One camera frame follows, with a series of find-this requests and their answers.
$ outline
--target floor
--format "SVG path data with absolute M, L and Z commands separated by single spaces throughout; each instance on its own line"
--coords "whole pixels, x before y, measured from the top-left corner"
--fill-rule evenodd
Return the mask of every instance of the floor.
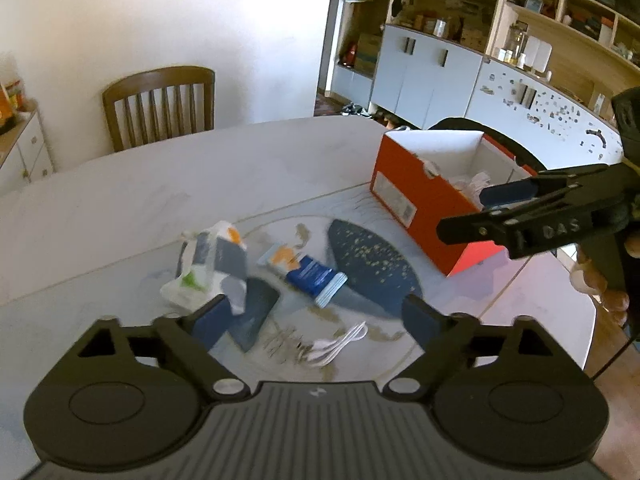
M 342 104 L 329 97 L 324 97 L 324 94 L 318 92 L 316 94 L 316 107 L 314 109 L 314 116 L 325 115 L 340 115 Z
M 596 327 L 585 372 L 592 376 L 626 341 L 607 312 L 596 306 Z M 597 380 L 609 403 L 609 426 L 594 462 L 614 480 L 640 478 L 640 352 L 628 348 Z

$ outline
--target cardboard box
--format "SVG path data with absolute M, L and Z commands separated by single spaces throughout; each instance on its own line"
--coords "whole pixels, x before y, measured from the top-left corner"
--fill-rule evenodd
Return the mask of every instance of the cardboard box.
M 381 46 L 382 36 L 361 34 L 358 38 L 355 69 L 367 74 L 373 74 L 376 70 Z
M 487 37 L 482 30 L 463 27 L 460 45 L 472 48 L 478 52 L 484 52 L 486 49 Z
M 427 171 L 433 165 L 437 176 Z M 370 189 L 436 267 L 451 276 L 502 249 L 490 240 L 447 246 L 436 234 L 440 219 L 479 211 L 447 179 L 481 171 L 489 174 L 491 186 L 535 174 L 519 167 L 513 154 L 482 132 L 389 132 L 380 144 Z

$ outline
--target white drawer unit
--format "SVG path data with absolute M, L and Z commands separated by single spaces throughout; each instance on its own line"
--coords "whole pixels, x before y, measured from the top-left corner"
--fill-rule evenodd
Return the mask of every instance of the white drawer unit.
M 29 174 L 24 169 L 20 150 L 14 146 L 0 167 L 0 195 L 20 189 L 28 183 Z
M 462 117 L 481 63 L 450 41 L 387 25 L 371 101 L 418 128 Z
M 367 108 L 371 97 L 373 81 L 354 70 L 336 65 L 334 79 L 331 83 L 332 92 L 345 99 Z
M 18 137 L 18 148 L 20 148 L 22 160 L 28 171 L 31 171 L 31 168 L 36 163 L 36 158 L 38 158 L 43 145 L 42 128 L 40 127 L 38 115 L 35 114 L 24 127 L 20 137 Z
M 0 195 L 53 173 L 36 112 L 0 136 Z
M 46 178 L 52 173 L 53 165 L 51 164 L 51 159 L 49 158 L 49 152 L 43 146 L 40 150 L 40 153 L 38 154 L 36 163 L 33 165 L 33 169 L 29 174 L 29 178 L 32 182 L 36 182 L 36 180 Z

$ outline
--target snack wrapper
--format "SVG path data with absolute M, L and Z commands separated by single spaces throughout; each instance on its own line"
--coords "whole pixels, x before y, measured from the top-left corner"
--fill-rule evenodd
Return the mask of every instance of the snack wrapper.
M 191 312 L 224 294 L 231 312 L 244 313 L 246 302 L 246 245 L 229 222 L 218 222 L 186 240 L 178 263 L 178 277 L 166 283 L 160 294 Z
M 324 308 L 347 281 L 347 275 L 321 264 L 285 244 L 275 244 L 258 260 L 258 264 L 284 278 L 314 298 Z

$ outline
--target white cabinet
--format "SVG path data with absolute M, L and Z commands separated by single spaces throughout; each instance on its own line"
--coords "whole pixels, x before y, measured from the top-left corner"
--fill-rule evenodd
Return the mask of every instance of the white cabinet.
M 33 165 L 33 169 L 29 174 L 29 178 L 32 182 L 36 182 L 37 180 L 41 180 L 43 178 L 48 177 L 53 173 L 53 165 L 51 164 L 51 159 L 49 158 L 49 152 L 43 146 L 38 154 L 38 158 L 36 159 L 35 164 Z
M 331 90 L 345 99 L 367 108 L 372 85 L 373 81 L 370 78 L 349 68 L 336 65 Z
M 424 123 L 436 89 L 436 63 L 433 59 L 435 43 L 439 41 L 427 36 L 410 41 L 410 59 L 395 110 L 398 117 L 418 127 Z
M 0 195 L 52 173 L 53 166 L 36 112 L 0 136 Z
M 371 101 L 386 108 L 390 112 L 396 111 L 398 98 L 404 80 L 404 71 L 409 62 L 409 44 L 420 36 L 398 27 L 385 27 L 382 37 L 382 47 L 378 55 L 376 77 L 373 81 Z
M 20 189 L 29 183 L 29 174 L 24 169 L 18 146 L 14 146 L 0 168 L 0 195 Z
M 18 137 L 18 148 L 20 148 L 20 154 L 27 170 L 31 171 L 31 168 L 33 168 L 43 144 L 44 136 L 42 135 L 40 121 L 37 116 L 33 116 L 24 127 L 20 137 Z
M 622 160 L 620 135 L 589 110 L 504 63 L 482 63 L 466 113 L 527 148 L 548 170 Z
M 462 117 L 481 62 L 449 41 L 387 25 L 371 101 L 419 128 Z
M 438 43 L 434 53 L 438 83 L 422 124 L 425 130 L 447 117 L 464 117 L 482 64 L 482 55 L 477 52 Z

